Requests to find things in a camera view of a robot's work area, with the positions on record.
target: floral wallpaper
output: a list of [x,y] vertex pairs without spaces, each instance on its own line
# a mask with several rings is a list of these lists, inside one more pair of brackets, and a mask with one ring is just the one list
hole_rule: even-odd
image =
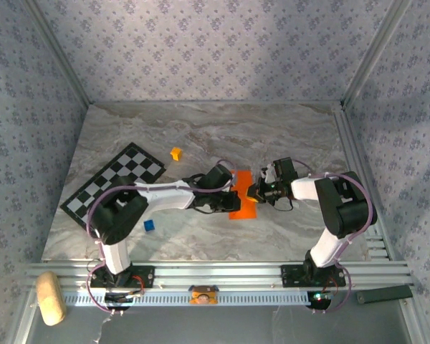
[[430,1],[413,1],[348,114],[430,323]]
[[391,0],[37,0],[89,98],[338,100]]
[[18,0],[0,1],[0,343],[41,258],[85,111]]

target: yellow cube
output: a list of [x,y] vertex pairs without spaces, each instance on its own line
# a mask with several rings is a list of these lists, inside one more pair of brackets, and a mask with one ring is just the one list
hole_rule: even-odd
[[172,158],[175,161],[180,161],[183,151],[180,148],[174,147],[171,151]]

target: blue cube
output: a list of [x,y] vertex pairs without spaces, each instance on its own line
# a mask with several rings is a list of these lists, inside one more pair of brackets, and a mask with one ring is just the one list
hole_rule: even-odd
[[155,224],[153,220],[147,220],[143,222],[143,226],[145,226],[145,231],[153,231],[155,229]]

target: black and white checkerboard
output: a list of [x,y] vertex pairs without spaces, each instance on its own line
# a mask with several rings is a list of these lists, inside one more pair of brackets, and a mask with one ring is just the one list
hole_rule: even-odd
[[60,207],[80,226],[86,226],[87,210],[119,176],[139,183],[154,183],[165,171],[164,164],[134,143],[129,144],[104,168],[71,195]]

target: floor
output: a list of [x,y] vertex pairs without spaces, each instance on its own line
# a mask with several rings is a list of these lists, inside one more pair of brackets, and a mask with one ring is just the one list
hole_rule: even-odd
[[[130,142],[162,161],[157,183],[207,172],[220,158],[239,169],[259,169],[292,156],[315,171],[346,171],[345,156],[328,105],[156,103],[91,105],[65,181],[61,204]],[[172,147],[183,159],[172,161]],[[305,168],[297,166],[301,176]],[[288,204],[278,204],[286,209]],[[257,206],[257,219],[230,221],[227,214],[192,210],[154,213],[156,230],[139,223],[128,237],[132,260],[246,260],[304,258],[324,228],[316,202],[299,202],[293,212]],[[364,238],[345,260],[367,259]],[[59,207],[43,259],[96,258],[97,245]]]

